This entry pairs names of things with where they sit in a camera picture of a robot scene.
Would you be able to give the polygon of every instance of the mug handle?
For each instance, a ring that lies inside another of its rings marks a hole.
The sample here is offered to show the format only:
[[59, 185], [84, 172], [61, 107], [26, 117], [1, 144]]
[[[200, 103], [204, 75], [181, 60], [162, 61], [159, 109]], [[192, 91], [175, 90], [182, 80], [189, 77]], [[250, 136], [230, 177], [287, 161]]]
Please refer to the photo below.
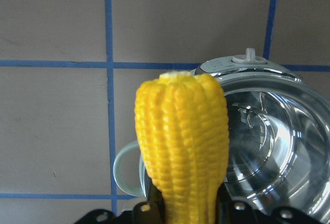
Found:
[[133, 141], [129, 144], [127, 144], [125, 147], [123, 147], [118, 155], [116, 156], [114, 163], [113, 163], [113, 177], [114, 180], [117, 184], [117, 186], [125, 193], [131, 195], [131, 196], [135, 196], [135, 197], [144, 197], [144, 192], [140, 187], [138, 186], [133, 186], [128, 184], [127, 182], [125, 182], [125, 180], [123, 179], [121, 173], [120, 173], [120, 165], [121, 165], [121, 161], [123, 159], [123, 156], [125, 154], [127, 154], [128, 152], [130, 152], [133, 149], [138, 149], [139, 148], [139, 144], [138, 141]]

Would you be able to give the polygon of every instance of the corn cob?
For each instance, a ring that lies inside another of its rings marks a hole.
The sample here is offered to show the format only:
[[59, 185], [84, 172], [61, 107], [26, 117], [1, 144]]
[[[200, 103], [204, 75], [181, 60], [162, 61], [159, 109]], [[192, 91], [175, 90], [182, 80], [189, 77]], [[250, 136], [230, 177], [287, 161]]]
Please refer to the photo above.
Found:
[[229, 151], [220, 84], [207, 74], [161, 74], [137, 90], [135, 123], [146, 171], [164, 199], [166, 224], [214, 224]]

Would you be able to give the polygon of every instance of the lid knob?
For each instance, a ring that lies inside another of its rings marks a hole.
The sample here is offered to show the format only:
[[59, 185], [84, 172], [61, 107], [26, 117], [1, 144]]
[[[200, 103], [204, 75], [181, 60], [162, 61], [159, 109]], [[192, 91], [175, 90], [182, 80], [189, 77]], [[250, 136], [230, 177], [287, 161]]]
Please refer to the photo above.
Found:
[[247, 48], [245, 55], [233, 56], [232, 62], [243, 64], [265, 64], [267, 60], [265, 58], [256, 56], [256, 51], [254, 48]]

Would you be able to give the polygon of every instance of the blue line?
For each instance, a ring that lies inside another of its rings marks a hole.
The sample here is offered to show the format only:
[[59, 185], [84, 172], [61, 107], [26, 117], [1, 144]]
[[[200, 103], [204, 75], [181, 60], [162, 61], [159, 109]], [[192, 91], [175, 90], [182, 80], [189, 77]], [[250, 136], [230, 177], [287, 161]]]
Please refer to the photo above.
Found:
[[[116, 141], [114, 133], [114, 90], [113, 90], [113, 46], [112, 46], [112, 6], [111, 0], [105, 0], [105, 30], [106, 56], [108, 77], [108, 126], [109, 126], [109, 156], [110, 156], [110, 183], [111, 195], [117, 195], [117, 185], [113, 177], [112, 167], [116, 157]], [[111, 201], [111, 210], [117, 214], [117, 198]]]
[[0, 198], [18, 199], [86, 199], [86, 200], [130, 200], [135, 197], [129, 195], [84, 195], [84, 194], [26, 194], [0, 193]]
[[271, 47], [272, 37], [273, 37], [276, 4], [277, 4], [277, 0], [270, 0], [270, 2], [269, 2], [266, 36], [265, 36], [265, 43], [263, 45], [263, 57], [266, 59], [269, 59], [269, 55], [270, 55], [270, 47]]
[[307, 72], [330, 72], [330, 65], [294, 65], [283, 64], [283, 67], [291, 71], [307, 71]]
[[0, 60], [0, 66], [57, 67], [57, 68], [106, 68], [107, 62], [69, 62], [43, 60]]
[[114, 62], [114, 68], [148, 69], [148, 70], [192, 70], [199, 63], [137, 63], [137, 62]]

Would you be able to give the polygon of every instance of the yellow corn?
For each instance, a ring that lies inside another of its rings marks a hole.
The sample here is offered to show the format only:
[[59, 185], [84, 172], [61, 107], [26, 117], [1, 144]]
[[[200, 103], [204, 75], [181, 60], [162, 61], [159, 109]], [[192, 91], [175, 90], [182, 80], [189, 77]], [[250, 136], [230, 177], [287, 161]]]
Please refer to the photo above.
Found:
[[152, 183], [162, 192], [167, 224], [214, 224], [226, 174], [226, 100], [211, 76], [161, 74], [136, 93], [136, 134]]

